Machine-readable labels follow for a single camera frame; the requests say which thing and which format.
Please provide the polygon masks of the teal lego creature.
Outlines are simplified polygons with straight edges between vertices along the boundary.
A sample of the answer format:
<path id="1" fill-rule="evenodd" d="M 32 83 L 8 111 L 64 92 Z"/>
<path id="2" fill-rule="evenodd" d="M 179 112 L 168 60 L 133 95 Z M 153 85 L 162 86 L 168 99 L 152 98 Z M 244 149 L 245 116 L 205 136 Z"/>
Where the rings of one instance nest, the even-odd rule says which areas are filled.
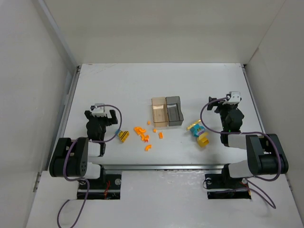
<path id="1" fill-rule="evenodd" d="M 190 132 L 194 137 L 199 137 L 201 134 L 205 133 L 205 128 L 197 123 L 190 128 Z"/>

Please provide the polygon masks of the yellow lego brick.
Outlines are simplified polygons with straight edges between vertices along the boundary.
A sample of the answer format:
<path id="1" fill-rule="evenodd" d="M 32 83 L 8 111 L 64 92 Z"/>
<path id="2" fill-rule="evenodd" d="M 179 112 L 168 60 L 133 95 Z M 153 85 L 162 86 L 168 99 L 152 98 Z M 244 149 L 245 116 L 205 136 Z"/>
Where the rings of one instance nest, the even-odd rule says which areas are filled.
<path id="1" fill-rule="evenodd" d="M 206 145 L 209 144 L 209 140 L 207 136 L 208 136 L 208 132 L 204 132 L 198 136 L 197 143 L 200 147 L 205 147 Z"/>

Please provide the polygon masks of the yellow lego plate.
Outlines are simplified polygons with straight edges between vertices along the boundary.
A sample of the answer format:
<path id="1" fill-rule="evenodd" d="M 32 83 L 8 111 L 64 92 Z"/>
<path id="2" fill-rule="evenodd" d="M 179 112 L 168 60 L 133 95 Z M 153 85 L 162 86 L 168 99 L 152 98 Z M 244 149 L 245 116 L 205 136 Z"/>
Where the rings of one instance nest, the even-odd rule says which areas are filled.
<path id="1" fill-rule="evenodd" d="M 194 127 L 195 125 L 199 124 L 201 122 L 201 120 L 197 120 L 194 123 L 192 123 L 191 125 L 189 125 L 186 130 L 189 131 L 192 127 Z"/>

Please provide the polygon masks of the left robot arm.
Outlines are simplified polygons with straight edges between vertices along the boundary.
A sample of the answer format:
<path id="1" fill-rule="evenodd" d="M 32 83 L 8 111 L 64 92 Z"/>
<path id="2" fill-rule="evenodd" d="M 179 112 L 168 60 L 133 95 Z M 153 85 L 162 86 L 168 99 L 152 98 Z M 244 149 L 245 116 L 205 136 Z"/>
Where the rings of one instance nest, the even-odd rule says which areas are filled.
<path id="1" fill-rule="evenodd" d="M 101 165 L 88 161 L 89 157 L 102 157 L 105 153 L 106 128 L 118 124 L 115 110 L 110 117 L 104 110 L 85 111 L 87 137 L 59 138 L 49 165 L 52 177 L 67 176 L 71 179 L 100 179 L 103 175 Z"/>

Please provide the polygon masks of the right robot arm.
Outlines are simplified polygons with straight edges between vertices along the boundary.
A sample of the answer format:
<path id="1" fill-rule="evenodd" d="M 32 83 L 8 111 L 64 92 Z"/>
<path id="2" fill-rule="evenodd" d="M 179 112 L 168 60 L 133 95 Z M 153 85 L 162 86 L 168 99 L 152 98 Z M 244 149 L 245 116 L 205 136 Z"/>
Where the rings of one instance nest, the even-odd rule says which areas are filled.
<path id="1" fill-rule="evenodd" d="M 256 177 L 265 181 L 274 181 L 281 174 L 286 174 L 289 164 L 276 134 L 265 134 L 262 132 L 241 132 L 244 115 L 238 109 L 241 98 L 233 101 L 232 94 L 224 98 L 209 97 L 209 102 L 204 108 L 219 114 L 222 131 L 208 130 L 219 133 L 221 143 L 230 148 L 243 149 L 247 153 L 244 161 L 224 165 L 223 175 L 227 178 L 249 178 Z"/>

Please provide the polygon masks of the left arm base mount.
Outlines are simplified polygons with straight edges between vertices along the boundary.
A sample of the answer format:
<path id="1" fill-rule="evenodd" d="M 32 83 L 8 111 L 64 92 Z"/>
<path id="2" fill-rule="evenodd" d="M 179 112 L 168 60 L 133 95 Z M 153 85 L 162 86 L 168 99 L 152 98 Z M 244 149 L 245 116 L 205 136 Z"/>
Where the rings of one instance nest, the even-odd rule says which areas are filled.
<path id="1" fill-rule="evenodd" d="M 121 174 L 105 174 L 101 179 L 90 179 L 88 200 L 119 200 L 121 196 Z"/>

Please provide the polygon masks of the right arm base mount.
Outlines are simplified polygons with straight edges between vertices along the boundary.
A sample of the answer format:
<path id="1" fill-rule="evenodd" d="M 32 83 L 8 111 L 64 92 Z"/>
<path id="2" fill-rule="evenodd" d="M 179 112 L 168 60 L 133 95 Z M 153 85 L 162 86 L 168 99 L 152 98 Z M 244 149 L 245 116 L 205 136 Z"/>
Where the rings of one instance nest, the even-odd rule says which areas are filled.
<path id="1" fill-rule="evenodd" d="M 203 187 L 209 200 L 251 199 L 248 184 L 242 178 L 224 179 L 222 174 L 205 174 Z"/>

